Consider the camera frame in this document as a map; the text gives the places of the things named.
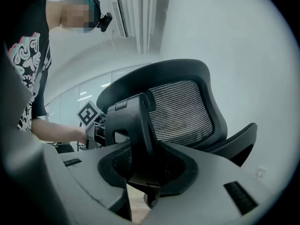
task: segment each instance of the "neck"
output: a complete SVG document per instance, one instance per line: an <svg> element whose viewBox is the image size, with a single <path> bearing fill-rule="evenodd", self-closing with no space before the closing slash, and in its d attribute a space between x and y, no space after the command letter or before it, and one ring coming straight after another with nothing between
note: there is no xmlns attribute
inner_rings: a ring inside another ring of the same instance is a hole
<svg viewBox="0 0 300 225"><path fill-rule="evenodd" d="M48 1L46 3L46 18L49 30L60 26L63 1Z"/></svg>

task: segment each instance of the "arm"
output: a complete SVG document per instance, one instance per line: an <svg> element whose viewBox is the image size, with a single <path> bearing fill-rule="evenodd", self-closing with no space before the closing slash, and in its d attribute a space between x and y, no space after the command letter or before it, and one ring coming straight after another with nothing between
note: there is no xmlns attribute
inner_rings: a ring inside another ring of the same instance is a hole
<svg viewBox="0 0 300 225"><path fill-rule="evenodd" d="M32 120L31 131L42 141L86 143L84 127L60 125L36 118Z"/></svg>

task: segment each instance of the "person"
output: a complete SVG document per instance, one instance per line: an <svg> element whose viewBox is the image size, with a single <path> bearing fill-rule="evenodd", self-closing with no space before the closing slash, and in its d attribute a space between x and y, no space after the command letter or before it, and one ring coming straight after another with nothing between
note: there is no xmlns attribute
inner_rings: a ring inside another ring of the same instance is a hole
<svg viewBox="0 0 300 225"><path fill-rule="evenodd" d="M13 32L5 39L8 55L22 82L33 96L25 108L18 128L42 141L86 143L86 131L79 126L65 126L42 120L47 115L44 90L52 59L49 31L62 27L74 32L88 32L97 27L101 17L98 0L32 0L14 21Z"/></svg>

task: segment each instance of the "hand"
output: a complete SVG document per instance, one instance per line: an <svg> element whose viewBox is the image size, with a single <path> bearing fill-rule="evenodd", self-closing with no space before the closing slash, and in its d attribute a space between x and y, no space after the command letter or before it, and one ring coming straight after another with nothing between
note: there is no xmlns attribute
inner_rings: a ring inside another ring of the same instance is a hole
<svg viewBox="0 0 300 225"><path fill-rule="evenodd" d="M78 136L77 138L78 142L86 144L87 137L86 137L86 130L84 127L78 127L77 136Z"/></svg>

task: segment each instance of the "black rectangular slot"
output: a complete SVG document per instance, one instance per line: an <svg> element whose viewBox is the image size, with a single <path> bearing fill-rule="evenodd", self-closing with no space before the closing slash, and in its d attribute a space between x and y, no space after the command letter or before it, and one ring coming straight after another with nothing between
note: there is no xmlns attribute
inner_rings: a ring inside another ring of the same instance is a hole
<svg viewBox="0 0 300 225"><path fill-rule="evenodd" d="M64 162L66 167L72 166L72 165L77 164L77 163L81 163L81 160L78 159L78 158L71 159L71 160L68 160L68 161Z"/></svg>
<svg viewBox="0 0 300 225"><path fill-rule="evenodd" d="M237 181L226 183L223 186L242 215L245 215L258 206Z"/></svg>

